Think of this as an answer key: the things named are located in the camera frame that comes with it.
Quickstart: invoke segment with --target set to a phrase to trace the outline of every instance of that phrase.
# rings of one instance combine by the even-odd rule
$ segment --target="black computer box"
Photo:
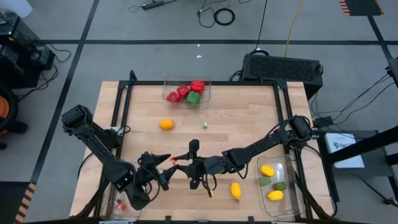
[[[323,85],[323,67],[318,60],[273,57],[247,54],[243,60],[241,80],[276,81],[280,86],[286,82],[303,82],[309,100]]]

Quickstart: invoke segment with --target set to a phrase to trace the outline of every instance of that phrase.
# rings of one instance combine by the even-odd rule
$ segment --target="white paper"
[[[339,151],[347,146],[355,144],[355,139],[352,134],[336,134],[326,133],[326,145],[328,146],[329,153]],[[361,155],[339,161],[335,163],[336,168],[365,168]]]

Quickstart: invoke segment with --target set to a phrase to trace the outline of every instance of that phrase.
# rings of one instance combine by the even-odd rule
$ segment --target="red object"
[[[181,97],[185,99],[189,94],[189,87],[187,87],[186,85],[180,85],[177,88],[177,93],[179,93]]]
[[[199,94],[203,93],[205,89],[205,83],[202,81],[192,81],[191,82],[191,91],[195,91]]]
[[[173,91],[168,95],[167,100],[172,103],[178,103],[181,100],[181,95]]]

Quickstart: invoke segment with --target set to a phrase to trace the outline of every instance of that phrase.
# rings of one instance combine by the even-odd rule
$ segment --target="plastic bin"
[[[304,212],[302,194],[296,184],[292,161],[293,159],[289,155],[262,156],[257,159],[257,165],[254,166],[261,208],[272,217],[290,217],[301,215]],[[260,186],[259,178],[262,177],[262,174],[259,171],[264,165],[272,166],[275,169],[275,175],[270,177],[270,184]],[[278,182],[286,183],[286,189],[283,190],[284,197],[282,200],[271,201],[267,194],[274,190],[273,185]]]
[[[200,97],[200,102],[197,104],[187,103],[186,100],[182,99],[178,103],[172,103],[167,100],[168,95],[174,91],[177,92],[177,88],[180,85],[190,86],[192,81],[202,81],[205,83],[205,89]],[[164,80],[163,85],[163,99],[167,102],[170,108],[179,108],[179,109],[206,109],[208,103],[211,98],[211,78],[210,77],[183,77],[183,76],[175,76],[169,75]]]

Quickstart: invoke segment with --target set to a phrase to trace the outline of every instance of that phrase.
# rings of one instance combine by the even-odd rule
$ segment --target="wooden table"
[[[288,86],[293,114],[310,118],[302,83],[288,83]],[[94,121],[102,127],[110,126],[117,87],[118,82],[102,84],[94,115]],[[161,95],[161,85],[133,86],[127,117],[131,132],[124,137],[121,159],[136,162],[145,151],[178,156],[188,152],[188,143],[192,139],[200,140],[199,156],[221,155],[221,151],[245,147],[263,138],[278,123],[271,86],[212,86],[211,100],[205,110],[169,109]],[[159,129],[159,121],[165,118],[174,120],[173,130],[164,132]],[[205,121],[208,123],[207,129],[202,128]],[[318,149],[315,140],[308,144]],[[283,153],[282,146],[276,146],[260,156],[279,156]],[[247,179],[242,180],[237,174],[217,175],[218,187],[214,198],[209,198],[202,186],[190,190],[186,175],[176,171],[170,181],[170,190],[161,190],[156,200],[141,212],[140,220],[164,220],[166,215],[171,215],[173,220],[247,220],[248,216],[253,216],[256,221],[294,219],[271,217],[261,210],[254,161],[256,158],[249,164]],[[302,161],[309,191],[323,209],[332,214],[321,159],[314,152],[303,149]],[[159,170],[171,166],[170,161],[165,161]],[[77,214],[96,191],[101,168],[101,163],[95,157],[83,166],[70,215]],[[239,201],[230,196],[229,188],[233,181],[241,185],[243,195]]]

